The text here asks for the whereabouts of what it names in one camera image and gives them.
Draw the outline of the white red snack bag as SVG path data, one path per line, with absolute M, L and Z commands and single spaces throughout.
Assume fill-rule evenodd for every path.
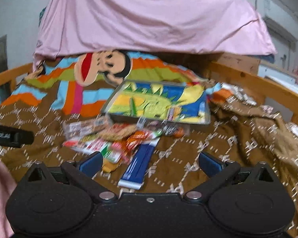
M 100 152 L 104 159 L 111 163 L 118 163 L 122 158 L 122 152 L 113 148 L 113 142 L 97 138 L 95 135 L 73 137 L 64 141 L 63 146 L 74 151 L 91 155 Z

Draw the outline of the clear sausage snack pack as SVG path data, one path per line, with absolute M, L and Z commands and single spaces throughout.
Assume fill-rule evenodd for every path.
M 63 123 L 62 127 L 64 130 L 64 135 L 66 139 L 71 139 L 73 137 L 81 137 L 85 135 L 98 133 L 105 128 L 112 125 L 112 120 L 107 115 L 100 116 L 94 119 L 78 121 L 74 123 Z

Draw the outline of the blue snack packet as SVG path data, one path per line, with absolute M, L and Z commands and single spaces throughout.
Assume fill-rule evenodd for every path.
M 140 190 L 149 162 L 160 138 L 142 143 L 134 154 L 131 163 L 120 178 L 118 186 Z

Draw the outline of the small orange fruit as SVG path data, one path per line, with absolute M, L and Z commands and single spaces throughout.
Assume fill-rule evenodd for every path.
M 174 138 L 182 138 L 183 136 L 185 136 L 185 134 L 186 134 L 186 132 L 185 132 L 185 130 L 184 130 L 183 128 L 177 128 L 177 129 L 173 132 L 172 136 L 173 136 Z

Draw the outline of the dried fish vacuum pack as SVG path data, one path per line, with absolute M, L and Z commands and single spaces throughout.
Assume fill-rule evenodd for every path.
M 167 121 L 167 120 L 151 120 L 147 118 L 140 117 L 136 126 L 139 129 L 146 129 L 152 131 L 161 131 L 161 135 L 172 136 L 173 132 L 177 128 L 183 128 L 186 132 L 185 136 L 189 136 L 190 127 L 177 122 Z

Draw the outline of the orange spicy snack bag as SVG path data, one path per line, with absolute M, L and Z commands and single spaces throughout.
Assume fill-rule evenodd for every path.
M 125 163 L 129 163 L 135 149 L 146 141 L 151 141 L 161 136 L 161 131 L 138 130 L 128 138 L 118 142 L 119 149 L 122 151 L 122 158 Z

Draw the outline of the biscuit packet red print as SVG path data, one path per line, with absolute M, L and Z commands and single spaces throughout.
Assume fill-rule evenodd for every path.
M 97 137 L 106 141 L 119 141 L 128 138 L 137 131 L 135 124 L 113 124 L 97 133 Z

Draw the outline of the colourful monkey blanket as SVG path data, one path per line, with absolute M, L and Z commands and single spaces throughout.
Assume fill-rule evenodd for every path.
M 59 166 L 100 151 L 105 159 L 94 181 L 120 195 L 133 188 L 120 178 L 140 145 L 158 138 L 141 192 L 183 195 L 204 182 L 201 152 L 253 167 L 267 162 L 295 206 L 288 230 L 298 236 L 298 121 L 284 121 L 254 91 L 266 81 L 243 75 L 250 88 L 199 76 L 202 59 L 139 52 L 99 52 L 44 61 L 0 74 L 26 74 L 0 103 L 0 125 L 32 131 L 30 145 L 0 145 L 0 237 L 13 230 L 7 200 L 31 166 Z

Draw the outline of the metal tray with cartoon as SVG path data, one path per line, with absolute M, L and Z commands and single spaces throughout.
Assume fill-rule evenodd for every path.
M 200 83 L 124 81 L 105 102 L 101 114 L 126 123 L 141 117 L 196 127 L 211 122 L 206 91 Z

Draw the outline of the wooden cabinet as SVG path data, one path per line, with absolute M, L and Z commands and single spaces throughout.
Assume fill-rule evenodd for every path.
M 219 53 L 214 55 L 215 62 L 249 73 L 252 75 L 257 75 L 258 66 L 260 60 L 253 57 L 248 57 L 245 55 L 237 55 L 231 53 Z

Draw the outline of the pink bed sheet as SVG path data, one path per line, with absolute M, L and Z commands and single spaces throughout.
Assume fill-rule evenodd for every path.
M 110 49 L 276 53 L 264 20 L 247 0 L 50 0 L 33 64 Z

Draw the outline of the white air conditioner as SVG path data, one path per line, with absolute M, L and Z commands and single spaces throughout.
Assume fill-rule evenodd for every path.
M 290 42 L 298 42 L 297 22 L 271 0 L 256 0 L 255 8 L 268 28 L 277 32 Z

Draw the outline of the wooden bed frame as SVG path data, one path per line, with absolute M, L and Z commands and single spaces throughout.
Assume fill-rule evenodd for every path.
M 298 94 L 284 86 L 270 80 L 255 76 L 251 73 L 231 68 L 215 61 L 205 61 L 194 67 L 196 73 L 211 78 L 213 73 L 222 75 L 226 82 L 246 88 L 263 98 L 271 98 L 292 111 L 291 122 L 298 125 Z M 9 83 L 13 91 L 16 87 L 16 78 L 32 72 L 32 64 L 9 69 L 0 73 L 0 86 Z

